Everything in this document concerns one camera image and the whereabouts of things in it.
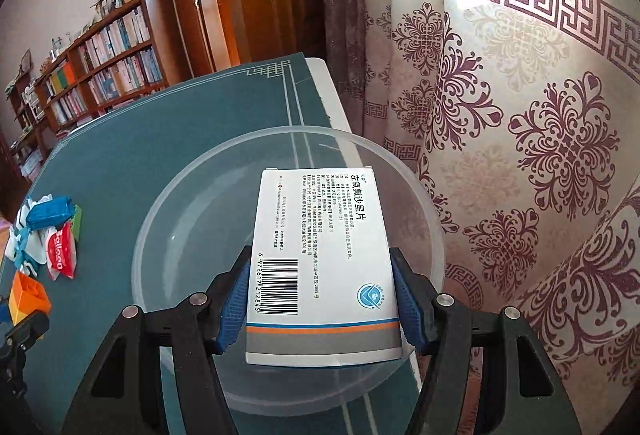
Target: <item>sheer curtain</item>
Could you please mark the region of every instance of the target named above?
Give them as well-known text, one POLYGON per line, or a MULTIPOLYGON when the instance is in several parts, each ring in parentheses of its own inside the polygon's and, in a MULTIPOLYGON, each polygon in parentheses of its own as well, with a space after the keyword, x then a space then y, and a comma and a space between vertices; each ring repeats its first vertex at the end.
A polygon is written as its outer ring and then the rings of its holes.
POLYGON ((640 360, 640 3, 324 1, 353 131, 431 196, 446 289, 519 307, 599 433, 640 360))

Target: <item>yellow object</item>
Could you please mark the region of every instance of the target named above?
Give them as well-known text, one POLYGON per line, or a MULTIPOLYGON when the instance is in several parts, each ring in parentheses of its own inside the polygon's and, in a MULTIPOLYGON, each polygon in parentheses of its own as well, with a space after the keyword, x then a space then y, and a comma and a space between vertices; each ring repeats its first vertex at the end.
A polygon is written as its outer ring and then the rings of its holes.
POLYGON ((9 312, 14 325, 36 310, 44 314, 49 314, 51 310, 51 302, 44 287, 33 278, 16 271, 9 295, 9 312))

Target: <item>gray stripe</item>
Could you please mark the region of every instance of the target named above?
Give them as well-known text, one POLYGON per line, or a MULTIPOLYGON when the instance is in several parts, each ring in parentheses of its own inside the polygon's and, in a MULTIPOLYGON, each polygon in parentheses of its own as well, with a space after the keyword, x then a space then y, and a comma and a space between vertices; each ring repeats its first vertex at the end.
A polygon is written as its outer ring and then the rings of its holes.
POLYGON ((400 329, 339 334, 246 333, 246 351, 255 354, 353 354, 401 347, 400 329))

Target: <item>transparent bowl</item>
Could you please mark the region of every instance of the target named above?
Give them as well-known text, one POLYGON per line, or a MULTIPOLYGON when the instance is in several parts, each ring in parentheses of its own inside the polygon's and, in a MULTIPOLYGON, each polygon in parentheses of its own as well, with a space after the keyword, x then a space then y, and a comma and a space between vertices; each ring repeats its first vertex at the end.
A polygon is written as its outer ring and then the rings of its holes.
MULTIPOLYGON (((134 250, 133 298, 144 311, 173 307, 204 291, 252 243, 260 177, 265 168, 374 170, 389 246, 437 290, 444 278, 444 244, 436 209, 414 173, 379 145, 340 130, 283 126, 252 132, 212 148, 186 166, 147 214, 134 250)), ((247 365, 244 328, 216 369, 228 405, 258 415, 304 415, 352 401, 374 388, 403 359, 346 368, 247 365)), ((161 360, 171 371, 170 349, 161 360)))

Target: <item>silver bolt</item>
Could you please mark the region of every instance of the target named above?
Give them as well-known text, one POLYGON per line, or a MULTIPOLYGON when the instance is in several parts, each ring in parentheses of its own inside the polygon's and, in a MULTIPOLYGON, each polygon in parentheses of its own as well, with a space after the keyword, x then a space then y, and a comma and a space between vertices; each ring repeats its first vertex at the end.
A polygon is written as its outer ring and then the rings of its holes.
POLYGON ((191 305, 203 305, 207 303, 207 295, 203 292, 196 292, 189 297, 191 305))
POLYGON ((504 310, 504 315, 507 316, 510 320, 516 320, 520 317, 520 311, 516 309, 516 307, 507 307, 504 310))
POLYGON ((122 315, 127 319, 133 318, 138 314, 138 307, 135 305, 127 305, 122 309, 122 315))
POLYGON ((453 305, 453 296, 449 294, 438 294, 436 301, 443 307, 451 307, 453 305))

